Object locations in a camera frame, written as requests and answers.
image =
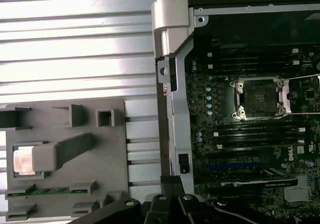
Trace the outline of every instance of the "black plastic latch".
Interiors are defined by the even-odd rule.
[[[189,155],[188,154],[179,154],[179,165],[180,165],[180,173],[187,174],[190,172],[190,164],[189,164]]]

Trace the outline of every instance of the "cpu socket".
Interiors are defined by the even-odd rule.
[[[277,76],[239,78],[230,85],[235,88],[234,119],[268,119],[291,112],[289,82]]]

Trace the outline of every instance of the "blue pcie slot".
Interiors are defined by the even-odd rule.
[[[212,165],[206,166],[206,168],[210,169],[211,171],[226,170],[226,169],[254,168],[254,167],[261,167],[261,163],[260,162],[219,163],[219,164],[212,164]]]

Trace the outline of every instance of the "green circuit board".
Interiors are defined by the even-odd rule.
[[[217,198],[233,198],[239,202],[247,201],[251,207],[277,218],[320,216],[320,83],[315,66],[320,61],[320,47],[299,47],[299,64],[291,71],[278,75],[289,82],[290,108],[292,113],[283,117],[286,122],[298,123],[303,135],[297,144],[278,145],[268,142],[266,145],[244,144],[242,148],[231,146],[221,149],[215,144],[215,130],[225,125],[246,125],[255,120],[241,121],[232,118],[237,110],[235,89],[230,86],[239,75],[214,76],[212,55],[189,56],[185,60],[186,91],[190,114],[192,160],[195,194],[201,195],[210,203]],[[265,118],[259,123],[268,122]],[[224,159],[213,158],[221,151],[247,152],[244,156],[232,156]],[[208,165],[228,167],[223,171],[204,170]],[[252,167],[234,169],[234,163],[249,163]],[[223,179],[241,179],[247,172],[259,178],[261,172],[272,168],[287,173],[297,179],[295,186],[259,186],[253,188],[221,186]]]

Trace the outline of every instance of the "capacitor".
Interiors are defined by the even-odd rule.
[[[315,164],[312,161],[306,161],[305,164],[309,167],[309,168],[313,168],[315,166]]]

